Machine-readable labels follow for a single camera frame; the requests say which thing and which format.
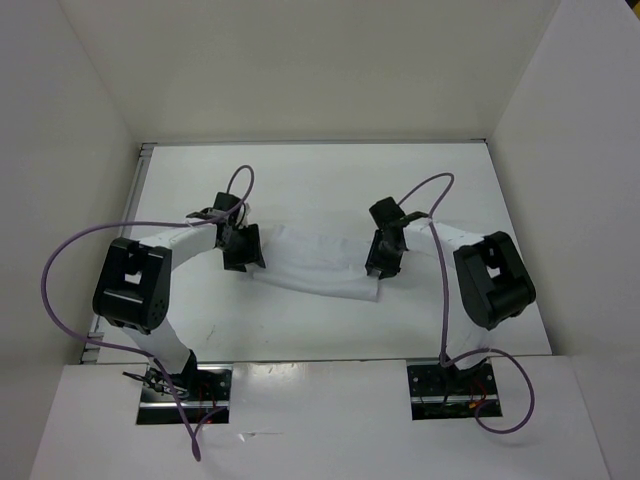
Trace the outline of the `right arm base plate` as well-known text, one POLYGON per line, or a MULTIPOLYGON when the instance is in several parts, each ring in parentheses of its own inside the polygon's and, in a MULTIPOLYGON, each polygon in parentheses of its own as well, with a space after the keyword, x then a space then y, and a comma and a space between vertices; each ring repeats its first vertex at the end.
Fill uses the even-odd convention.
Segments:
POLYGON ((408 363, 408 390, 413 421, 502 416, 492 365, 483 360, 461 370, 436 360, 408 363))

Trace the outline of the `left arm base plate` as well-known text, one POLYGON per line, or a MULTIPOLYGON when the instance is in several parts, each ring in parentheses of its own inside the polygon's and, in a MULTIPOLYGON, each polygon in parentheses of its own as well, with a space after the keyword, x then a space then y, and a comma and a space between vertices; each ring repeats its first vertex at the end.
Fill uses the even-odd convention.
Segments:
MULTIPOLYGON (((177 385, 176 390, 189 423, 227 424, 230 416, 230 396, 233 367, 230 364, 200 364, 202 382, 190 390, 177 385)), ((182 419, 168 385, 151 369, 144 374, 124 372, 142 384, 137 425, 175 425, 182 419)))

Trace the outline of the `white skirt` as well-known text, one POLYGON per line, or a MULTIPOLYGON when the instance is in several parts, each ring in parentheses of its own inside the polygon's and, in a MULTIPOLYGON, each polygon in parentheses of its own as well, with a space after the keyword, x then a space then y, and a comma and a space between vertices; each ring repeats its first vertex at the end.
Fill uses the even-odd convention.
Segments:
POLYGON ((278 225, 263 246, 266 267, 253 279, 287 290, 375 302, 378 280, 367 274, 371 243, 278 225))

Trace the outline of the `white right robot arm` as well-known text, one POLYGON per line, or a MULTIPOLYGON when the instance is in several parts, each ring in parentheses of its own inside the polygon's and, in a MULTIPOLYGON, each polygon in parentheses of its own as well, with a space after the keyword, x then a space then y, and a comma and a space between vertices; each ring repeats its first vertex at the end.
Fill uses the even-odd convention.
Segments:
POLYGON ((534 284, 507 233, 460 230, 425 212, 406 213, 392 197, 376 202, 369 213, 376 229, 365 263, 368 276, 397 276, 407 252, 431 256, 444 275, 444 299, 451 299, 449 273, 454 272, 468 321, 486 331, 521 315, 535 301, 534 284))

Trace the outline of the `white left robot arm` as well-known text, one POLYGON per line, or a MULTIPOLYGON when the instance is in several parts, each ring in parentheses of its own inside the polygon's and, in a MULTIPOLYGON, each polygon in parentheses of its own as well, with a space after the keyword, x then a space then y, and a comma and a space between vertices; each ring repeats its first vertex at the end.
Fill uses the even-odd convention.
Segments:
POLYGON ((141 378, 156 392, 176 399, 192 397, 212 381, 198 371, 195 353, 179 340, 168 320, 172 272, 210 250, 222 252, 223 269, 245 273, 266 266, 257 224, 235 195, 219 192, 214 204, 188 215, 202 226, 166 230, 158 235, 112 241, 94 292, 94 312, 150 354, 141 378))

